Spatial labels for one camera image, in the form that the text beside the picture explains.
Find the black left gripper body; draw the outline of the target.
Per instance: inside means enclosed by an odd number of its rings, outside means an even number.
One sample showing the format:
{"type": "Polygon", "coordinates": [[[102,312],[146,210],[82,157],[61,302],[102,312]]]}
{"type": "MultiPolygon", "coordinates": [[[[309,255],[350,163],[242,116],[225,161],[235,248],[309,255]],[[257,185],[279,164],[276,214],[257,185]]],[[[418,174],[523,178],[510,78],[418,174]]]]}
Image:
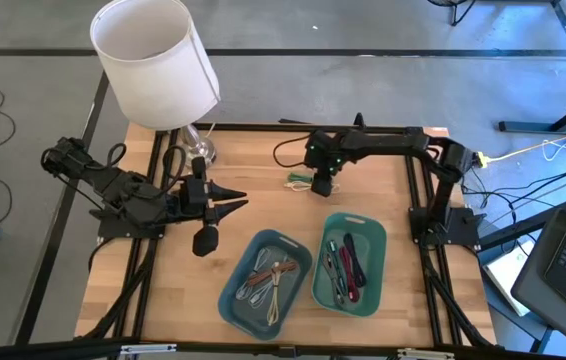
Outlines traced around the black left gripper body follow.
{"type": "Polygon", "coordinates": [[[193,158],[191,170],[190,175],[180,178],[181,211],[190,219],[202,221],[202,228],[193,237],[192,252],[198,257],[205,257],[215,251],[219,243],[218,229],[208,204],[205,158],[193,158]]]}

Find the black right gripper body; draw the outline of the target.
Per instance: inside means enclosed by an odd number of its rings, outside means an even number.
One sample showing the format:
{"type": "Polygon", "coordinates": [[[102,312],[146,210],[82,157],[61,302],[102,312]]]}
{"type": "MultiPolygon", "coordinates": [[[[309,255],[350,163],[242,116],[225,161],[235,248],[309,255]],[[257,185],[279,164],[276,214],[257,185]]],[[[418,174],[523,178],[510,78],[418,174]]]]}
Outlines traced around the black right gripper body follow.
{"type": "Polygon", "coordinates": [[[333,189],[332,177],[342,170],[344,155],[342,142],[346,131],[329,135],[323,130],[309,134],[305,145],[304,165],[314,170],[311,191],[323,197],[329,197],[333,189]]]}

